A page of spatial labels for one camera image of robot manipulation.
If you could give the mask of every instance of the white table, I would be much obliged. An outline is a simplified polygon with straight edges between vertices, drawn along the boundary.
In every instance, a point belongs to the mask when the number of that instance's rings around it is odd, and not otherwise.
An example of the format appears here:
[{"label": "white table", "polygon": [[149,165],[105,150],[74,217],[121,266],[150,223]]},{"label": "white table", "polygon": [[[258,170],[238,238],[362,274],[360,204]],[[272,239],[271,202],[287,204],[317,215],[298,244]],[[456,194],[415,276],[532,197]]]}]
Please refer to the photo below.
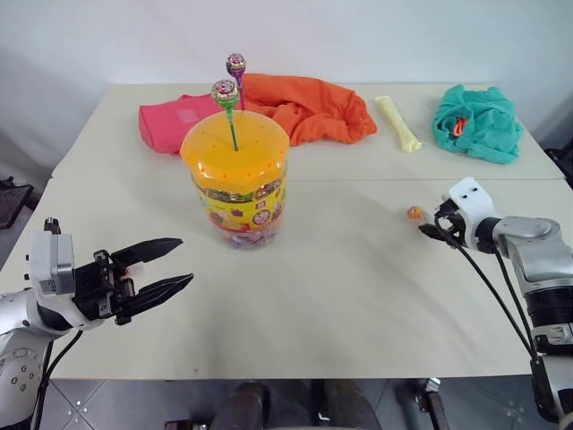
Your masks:
[{"label": "white table", "polygon": [[[558,179],[561,172],[543,154],[529,132],[519,147],[521,156],[501,166],[440,149],[431,123],[448,84],[345,84],[368,103],[378,133],[354,145],[311,142],[293,148],[289,157],[289,178],[293,180],[383,180],[450,179]],[[468,86],[483,89],[485,86]],[[176,99],[181,94],[204,94],[209,85],[145,84],[113,85],[101,100],[53,177],[108,177],[112,181],[147,181],[152,177],[169,182],[175,170],[185,167],[174,155],[157,154],[148,148],[138,129],[138,108]],[[388,94],[396,102],[406,123],[424,142],[420,151],[406,154],[389,125],[373,104],[377,95]]]},{"label": "white table", "polygon": [[[411,204],[435,207],[452,181],[289,181],[283,229],[273,243],[249,252],[218,239],[188,176],[176,172],[168,184],[155,176],[50,180],[0,272],[0,292],[28,285],[22,274],[30,232],[42,229],[47,216],[73,234],[77,265],[104,247],[181,237],[184,244],[171,254],[141,266],[136,287],[196,275],[183,292],[132,323],[108,321],[87,332],[54,377],[529,372],[526,352],[470,266],[406,218]],[[556,219],[573,243],[573,193],[564,181],[481,184],[500,213]],[[473,254],[509,301],[495,260]]]}]

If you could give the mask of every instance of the orange lid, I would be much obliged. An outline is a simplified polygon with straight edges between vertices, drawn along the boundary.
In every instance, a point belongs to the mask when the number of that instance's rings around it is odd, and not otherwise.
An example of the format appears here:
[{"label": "orange lid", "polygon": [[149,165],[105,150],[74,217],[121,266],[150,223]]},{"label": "orange lid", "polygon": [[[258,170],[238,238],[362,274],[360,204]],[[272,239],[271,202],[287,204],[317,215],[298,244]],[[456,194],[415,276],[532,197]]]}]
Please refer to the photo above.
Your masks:
[{"label": "orange lid", "polygon": [[201,188],[248,194],[285,172],[288,135],[272,119],[234,110],[233,137],[225,112],[209,116],[185,136],[179,153]]}]

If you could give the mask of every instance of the lollipop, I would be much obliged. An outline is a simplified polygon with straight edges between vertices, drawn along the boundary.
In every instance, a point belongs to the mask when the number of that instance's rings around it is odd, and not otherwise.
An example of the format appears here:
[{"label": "lollipop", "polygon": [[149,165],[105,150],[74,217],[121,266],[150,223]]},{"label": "lollipop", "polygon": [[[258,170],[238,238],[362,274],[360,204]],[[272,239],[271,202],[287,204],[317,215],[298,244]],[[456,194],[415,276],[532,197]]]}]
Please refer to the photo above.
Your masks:
[{"label": "lollipop", "polygon": [[236,84],[241,93],[241,109],[244,110],[244,94],[243,94],[243,73],[246,62],[241,54],[233,53],[225,63],[228,73],[236,79]]},{"label": "lollipop", "polygon": [[211,89],[211,96],[225,109],[229,125],[231,126],[231,134],[233,135],[233,146],[235,147],[235,151],[239,151],[239,147],[236,144],[235,123],[233,120],[233,108],[239,100],[239,91],[235,83],[228,79],[215,82],[215,85],[213,85]]}]

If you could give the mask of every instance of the white wall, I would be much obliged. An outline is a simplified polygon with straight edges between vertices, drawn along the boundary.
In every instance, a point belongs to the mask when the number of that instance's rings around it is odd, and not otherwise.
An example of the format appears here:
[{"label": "white wall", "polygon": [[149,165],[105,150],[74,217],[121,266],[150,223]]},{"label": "white wall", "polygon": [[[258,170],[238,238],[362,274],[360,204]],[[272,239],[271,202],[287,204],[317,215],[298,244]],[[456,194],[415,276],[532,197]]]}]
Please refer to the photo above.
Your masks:
[{"label": "white wall", "polygon": [[232,51],[336,82],[494,82],[554,140],[572,42],[571,0],[3,0],[0,175],[45,181],[110,82],[214,82]]}]

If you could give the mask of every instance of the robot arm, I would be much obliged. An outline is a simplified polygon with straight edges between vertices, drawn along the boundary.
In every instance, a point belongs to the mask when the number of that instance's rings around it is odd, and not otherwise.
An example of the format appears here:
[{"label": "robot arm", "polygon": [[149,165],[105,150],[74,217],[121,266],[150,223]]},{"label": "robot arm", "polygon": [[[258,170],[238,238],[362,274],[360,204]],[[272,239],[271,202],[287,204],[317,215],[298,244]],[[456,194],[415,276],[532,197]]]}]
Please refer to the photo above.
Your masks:
[{"label": "robot arm", "polygon": [[[473,178],[454,185],[435,221],[447,219],[459,245],[509,258],[533,324],[532,383],[542,417],[573,429],[573,252],[551,219],[501,218]],[[435,225],[420,227],[444,240]]]},{"label": "robot arm", "polygon": [[141,242],[121,251],[94,253],[95,261],[75,269],[70,235],[56,219],[33,237],[32,288],[0,296],[0,429],[29,428],[48,344],[72,328],[98,327],[112,316],[118,325],[167,301],[193,275],[164,279],[135,293],[127,268],[159,258],[180,239]]}]

